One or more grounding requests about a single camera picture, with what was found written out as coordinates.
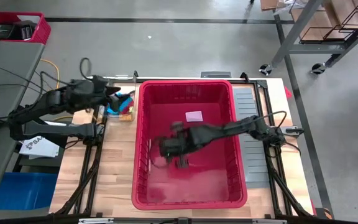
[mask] wooden table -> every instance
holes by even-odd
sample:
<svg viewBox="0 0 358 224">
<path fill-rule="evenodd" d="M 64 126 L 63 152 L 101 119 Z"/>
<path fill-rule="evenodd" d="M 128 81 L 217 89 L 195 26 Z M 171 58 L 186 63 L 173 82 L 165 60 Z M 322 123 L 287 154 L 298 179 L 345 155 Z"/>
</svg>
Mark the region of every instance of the wooden table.
<svg viewBox="0 0 358 224">
<path fill-rule="evenodd" d="M 272 110 L 286 111 L 288 115 L 283 126 L 291 126 L 291 114 L 288 108 L 282 79 L 268 78 L 266 80 L 268 83 L 268 92 Z M 233 85 L 233 88 L 253 87 L 252 85 Z M 262 107 L 264 109 L 264 114 L 267 114 L 263 91 L 260 91 L 260 94 L 261 101 L 263 102 Z M 283 115 L 278 114 L 274 118 L 275 123 L 278 124 L 283 118 Z M 73 123 L 89 123 L 91 122 L 91 119 L 91 114 L 79 111 L 75 113 Z M 274 217 L 269 188 L 248 189 L 247 203 L 242 208 L 237 209 L 154 211 L 141 211 L 136 209 L 131 202 L 135 133 L 136 120 L 130 123 L 108 121 L 94 194 L 93 215 L 95 215 L 96 212 L 103 212 L 104 217 L 135 218 L 263 218 L 265 214 L 271 214 Z M 296 140 L 294 138 L 287 138 L 287 141 L 296 145 Z M 50 206 L 50 212 L 56 212 L 61 208 L 77 188 L 84 154 L 85 146 L 81 144 L 65 151 L 55 193 Z M 313 213 L 299 152 L 291 146 L 283 146 L 282 160 L 288 188 L 302 204 L 303 208 L 306 211 Z M 92 162 L 93 155 L 90 159 L 89 167 Z M 282 212 L 285 212 L 282 193 L 277 185 L 276 188 L 280 208 Z M 88 187 L 84 191 L 81 209 L 84 209 L 85 207 L 87 196 Z"/>
</svg>

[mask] red crate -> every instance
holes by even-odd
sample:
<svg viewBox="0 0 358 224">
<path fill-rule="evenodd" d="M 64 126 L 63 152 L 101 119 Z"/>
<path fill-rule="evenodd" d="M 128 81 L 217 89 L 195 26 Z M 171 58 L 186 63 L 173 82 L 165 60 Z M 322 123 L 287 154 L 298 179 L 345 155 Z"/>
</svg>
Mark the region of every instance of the red crate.
<svg viewBox="0 0 358 224">
<path fill-rule="evenodd" d="M 40 20 L 29 40 L 0 40 L 10 42 L 30 42 L 47 44 L 51 28 L 41 12 L 0 12 L 0 23 L 13 23 L 21 21 L 18 16 L 39 16 Z"/>
<path fill-rule="evenodd" d="M 147 81 L 140 86 L 132 203 L 140 210 L 239 208 L 247 190 L 237 136 L 213 141 L 187 155 L 189 168 L 165 168 L 150 162 L 162 159 L 157 136 L 170 136 L 170 127 L 222 125 L 235 121 L 231 84 L 224 80 Z M 185 113 L 201 111 L 203 122 L 187 123 Z"/>
</svg>

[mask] gray floor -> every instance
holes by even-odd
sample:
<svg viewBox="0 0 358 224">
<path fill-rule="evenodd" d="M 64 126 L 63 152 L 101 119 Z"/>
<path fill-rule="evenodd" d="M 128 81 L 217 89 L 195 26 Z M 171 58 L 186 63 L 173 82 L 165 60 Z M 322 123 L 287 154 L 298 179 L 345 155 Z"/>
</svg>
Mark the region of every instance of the gray floor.
<svg viewBox="0 0 358 224">
<path fill-rule="evenodd" d="M 1 1 L 2 11 L 42 11 L 48 17 L 120 17 L 166 19 L 273 19 L 259 1 L 248 7 L 235 0 L 15 0 Z M 80 58 L 89 57 L 93 73 L 114 75 L 137 70 L 143 77 L 198 77 L 202 71 L 241 72 L 261 77 L 258 67 L 279 48 L 275 25 L 50 23 L 52 34 L 43 58 L 59 68 L 62 80 L 79 78 Z M 286 32 L 291 26 L 284 26 Z M 292 55 L 291 59 L 321 162 L 336 219 L 358 221 L 358 46 L 320 76 L 312 64 L 327 55 Z M 38 71 L 53 73 L 40 63 Z M 291 89 L 285 64 L 271 77 Z M 31 103 L 28 91 L 23 103 Z M 294 99 L 291 115 L 300 124 Z M 305 140 L 299 139 L 302 161 L 314 204 L 318 198 Z"/>
</svg>

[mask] gray grate panel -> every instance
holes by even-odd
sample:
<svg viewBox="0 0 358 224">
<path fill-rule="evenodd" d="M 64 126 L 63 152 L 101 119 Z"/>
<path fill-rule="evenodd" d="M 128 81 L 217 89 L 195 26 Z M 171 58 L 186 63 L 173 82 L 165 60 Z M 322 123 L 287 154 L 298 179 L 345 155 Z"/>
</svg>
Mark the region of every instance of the gray grate panel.
<svg viewBox="0 0 358 224">
<path fill-rule="evenodd" d="M 233 89 L 238 120 L 258 115 L 252 91 L 253 89 L 251 88 Z M 263 143 L 253 139 L 248 134 L 240 134 L 239 140 L 247 188 L 269 187 L 269 175 L 267 174 Z"/>
</svg>

